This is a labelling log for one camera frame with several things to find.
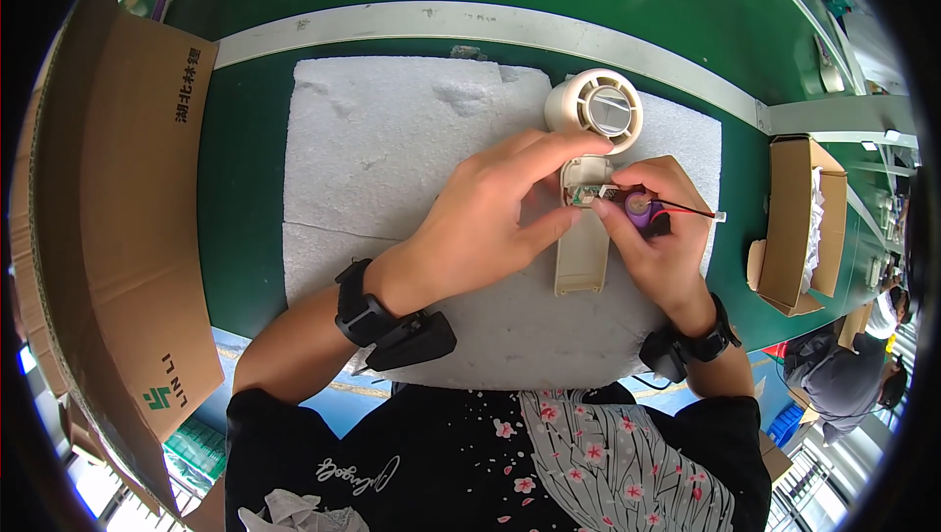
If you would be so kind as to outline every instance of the person's right hand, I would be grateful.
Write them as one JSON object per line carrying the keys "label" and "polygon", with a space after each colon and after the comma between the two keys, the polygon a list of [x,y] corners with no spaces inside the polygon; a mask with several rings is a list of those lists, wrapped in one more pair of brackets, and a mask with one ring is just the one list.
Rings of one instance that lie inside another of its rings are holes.
{"label": "person's right hand", "polygon": [[[709,206],[673,157],[635,162],[612,175],[620,187],[643,185],[660,199],[701,211]],[[642,293],[664,310],[689,337],[715,324],[715,304],[699,274],[712,220],[694,213],[670,215],[670,231],[645,241],[624,209],[607,200],[591,202],[594,213],[618,246],[624,264]]]}

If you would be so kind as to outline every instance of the crumpled paper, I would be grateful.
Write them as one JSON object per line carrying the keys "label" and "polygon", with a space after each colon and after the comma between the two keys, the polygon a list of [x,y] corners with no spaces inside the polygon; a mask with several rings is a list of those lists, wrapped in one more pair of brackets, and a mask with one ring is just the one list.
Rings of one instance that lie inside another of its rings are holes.
{"label": "crumpled paper", "polygon": [[[265,504],[257,514],[239,508],[238,517],[247,532],[369,532],[369,526],[352,508],[317,511],[318,495],[298,497],[276,489],[265,495]],[[265,521],[265,512],[271,522]]]}
{"label": "crumpled paper", "polygon": [[820,222],[823,221],[823,193],[820,191],[820,171],[814,167],[810,172],[810,233],[807,237],[807,253],[804,259],[804,276],[801,277],[801,293],[810,289],[810,279],[819,264]]}

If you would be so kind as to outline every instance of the blue floor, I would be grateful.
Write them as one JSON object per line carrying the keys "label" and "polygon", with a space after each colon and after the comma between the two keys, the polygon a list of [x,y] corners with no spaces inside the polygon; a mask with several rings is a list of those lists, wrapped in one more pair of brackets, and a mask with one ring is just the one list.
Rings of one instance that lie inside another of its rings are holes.
{"label": "blue floor", "polygon": [[[216,328],[213,328],[213,336],[216,339],[219,360],[222,362],[225,383],[220,385],[193,415],[206,426],[224,433],[226,432],[226,407],[231,397],[231,380],[235,372],[235,363],[251,341]],[[752,352],[748,358],[752,363],[752,373],[757,386],[756,393],[760,393],[761,430],[766,431],[770,422],[792,403],[792,399],[788,395],[788,388],[779,377],[781,369],[778,363],[763,352]],[[655,380],[651,373],[640,375],[640,377],[653,385],[669,384],[664,379]],[[389,397],[391,384],[385,381],[374,384],[373,381],[375,381],[373,377],[353,377],[341,373],[336,376],[333,384],[301,405],[317,410],[334,433],[343,437],[357,425],[364,415],[377,408]],[[650,389],[631,378],[622,379],[620,383],[634,394],[641,405],[656,408],[670,415],[696,401],[696,396],[689,390],[686,383],[672,385],[663,392]]]}

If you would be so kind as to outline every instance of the white plastic casing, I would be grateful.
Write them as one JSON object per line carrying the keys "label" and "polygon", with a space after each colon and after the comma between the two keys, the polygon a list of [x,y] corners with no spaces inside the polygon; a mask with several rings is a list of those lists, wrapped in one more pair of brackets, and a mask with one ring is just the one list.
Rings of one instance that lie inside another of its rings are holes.
{"label": "white plastic casing", "polygon": [[[562,205],[566,187],[603,185],[611,181],[614,166],[604,157],[585,156],[562,166],[559,174]],[[608,232],[591,208],[582,208],[582,218],[559,239],[555,256],[555,295],[569,291],[604,288],[608,267]]]}
{"label": "white plastic casing", "polygon": [[[609,107],[611,121],[601,122],[591,111],[593,97],[607,95],[594,103],[604,115]],[[607,155],[585,155],[565,163],[559,175],[562,205],[567,205],[566,188],[604,185],[611,182],[614,166],[606,158],[627,150],[637,140],[644,123],[640,95],[620,73],[606,68],[584,71],[559,85],[546,98],[546,123],[552,131],[588,129],[607,136],[615,147]],[[555,257],[555,295],[569,291],[604,288],[611,238],[591,208],[582,207],[582,218],[560,239]]]}

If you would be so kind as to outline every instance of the person's left hand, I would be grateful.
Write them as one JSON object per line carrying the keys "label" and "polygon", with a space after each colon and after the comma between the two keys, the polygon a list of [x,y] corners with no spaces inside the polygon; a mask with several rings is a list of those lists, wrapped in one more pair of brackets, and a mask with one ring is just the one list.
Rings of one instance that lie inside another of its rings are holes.
{"label": "person's left hand", "polygon": [[527,267],[581,211],[554,209],[520,227],[520,201],[566,161],[611,147],[590,132],[527,129],[471,156],[454,169],[415,235],[367,267],[364,291],[404,315]]}

